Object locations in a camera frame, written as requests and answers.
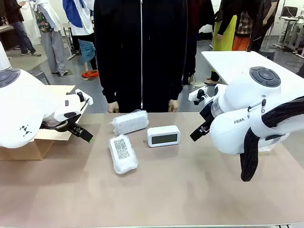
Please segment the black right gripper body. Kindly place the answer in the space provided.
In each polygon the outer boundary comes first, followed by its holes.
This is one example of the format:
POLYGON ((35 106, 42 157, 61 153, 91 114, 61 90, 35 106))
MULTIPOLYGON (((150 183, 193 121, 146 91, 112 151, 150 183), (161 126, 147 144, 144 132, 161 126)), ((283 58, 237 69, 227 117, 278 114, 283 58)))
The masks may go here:
POLYGON ((205 122, 203 123, 206 126, 210 126, 211 123, 214 120, 214 117, 211 113, 211 106, 213 104, 213 101, 208 102, 203 109, 200 111, 200 115, 202 116, 202 118, 205 120, 205 122))

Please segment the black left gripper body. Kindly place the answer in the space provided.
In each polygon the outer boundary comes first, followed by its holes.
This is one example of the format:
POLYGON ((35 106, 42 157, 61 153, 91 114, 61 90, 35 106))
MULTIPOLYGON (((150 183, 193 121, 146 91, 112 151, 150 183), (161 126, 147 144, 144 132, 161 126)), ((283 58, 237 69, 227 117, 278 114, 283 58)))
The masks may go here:
POLYGON ((81 114, 77 114, 63 122, 58 123, 55 126, 51 126, 50 124, 43 122, 40 126, 40 129, 56 130, 58 132, 81 132, 82 127, 76 123, 80 116, 81 114))

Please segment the person's left hand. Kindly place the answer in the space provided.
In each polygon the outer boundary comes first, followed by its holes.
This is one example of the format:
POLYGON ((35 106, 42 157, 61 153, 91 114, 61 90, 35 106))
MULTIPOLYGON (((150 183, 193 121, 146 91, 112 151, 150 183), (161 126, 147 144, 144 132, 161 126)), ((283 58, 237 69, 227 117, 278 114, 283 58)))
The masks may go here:
POLYGON ((179 108, 178 100, 170 100, 168 104, 168 112, 177 112, 179 108))

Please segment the person's right hand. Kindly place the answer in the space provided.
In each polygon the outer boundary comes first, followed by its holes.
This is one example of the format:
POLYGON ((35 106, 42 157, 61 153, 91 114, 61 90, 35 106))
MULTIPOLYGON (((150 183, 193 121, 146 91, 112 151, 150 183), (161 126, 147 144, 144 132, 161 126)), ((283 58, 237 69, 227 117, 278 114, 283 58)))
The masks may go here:
POLYGON ((108 113, 119 113, 119 104, 115 101, 108 104, 108 113))

